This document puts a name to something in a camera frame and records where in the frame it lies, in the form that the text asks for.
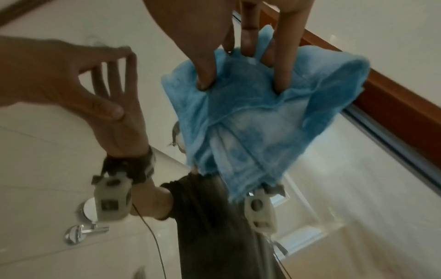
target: folded cloth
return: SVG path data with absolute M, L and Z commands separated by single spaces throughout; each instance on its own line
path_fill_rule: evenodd
M 369 61 L 316 46 L 298 49 L 291 86 L 273 90 L 274 70 L 260 63 L 273 34 L 259 32 L 254 57 L 215 52 L 216 83 L 196 89 L 191 61 L 162 78 L 179 119 L 187 163 L 200 174 L 219 173 L 231 200 L 262 183 L 275 186 L 333 117 L 361 92 Z

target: towel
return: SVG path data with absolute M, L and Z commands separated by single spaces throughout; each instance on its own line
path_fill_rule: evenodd
M 236 48 L 215 52 L 216 83 L 196 89 L 191 61 L 162 78 L 178 116 L 187 164 L 200 174 L 219 173 L 230 200 L 239 201 L 284 172 L 361 92 L 369 61 L 316 46 L 299 47 L 291 86 L 273 91 L 274 70 L 260 63 L 273 29 L 259 32 L 254 57 Z

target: cloth fold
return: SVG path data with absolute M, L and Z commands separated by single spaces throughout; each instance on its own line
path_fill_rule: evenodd
M 218 75 L 206 92 L 196 89 L 191 61 L 162 78 L 179 119 L 187 163 L 202 175 L 219 173 L 231 200 L 262 183 L 275 186 L 333 117 L 361 92 L 369 61 L 316 46 L 298 49 L 291 86 L 273 91 L 274 70 L 259 61 L 273 34 L 259 32 L 254 57 L 215 52 Z

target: black cable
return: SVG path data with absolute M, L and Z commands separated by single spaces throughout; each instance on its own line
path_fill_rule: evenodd
M 286 270 L 286 268 L 283 266 L 283 263 L 280 261 L 279 257 L 277 257 L 277 254 L 274 253 L 274 255 L 276 256 L 277 261 L 280 263 L 280 265 L 283 267 L 283 270 L 285 271 L 286 275 L 288 275 L 289 279 L 291 278 L 291 275 L 289 275 L 288 271 Z
M 150 230 L 150 232 L 153 235 L 153 238 L 155 239 L 156 242 L 156 247 L 158 249 L 158 253 L 159 253 L 159 259 L 161 260 L 161 266 L 162 266 L 162 271 L 164 272 L 164 279 L 167 279 L 167 275 L 165 275 L 165 268 L 164 268 L 164 262 L 162 261 L 162 256 L 161 256 L 161 250 L 159 249 L 159 243 L 158 240 L 156 239 L 155 234 L 153 233 L 152 228 L 150 228 L 150 226 L 147 224 L 146 220 L 144 220 L 144 218 L 142 217 L 141 213 L 139 213 L 139 210 L 136 208 L 136 206 L 134 204 L 132 204 L 133 208 L 135 209 L 135 211 L 138 213 L 138 216 L 141 218 L 142 222 L 147 226 L 147 228 Z

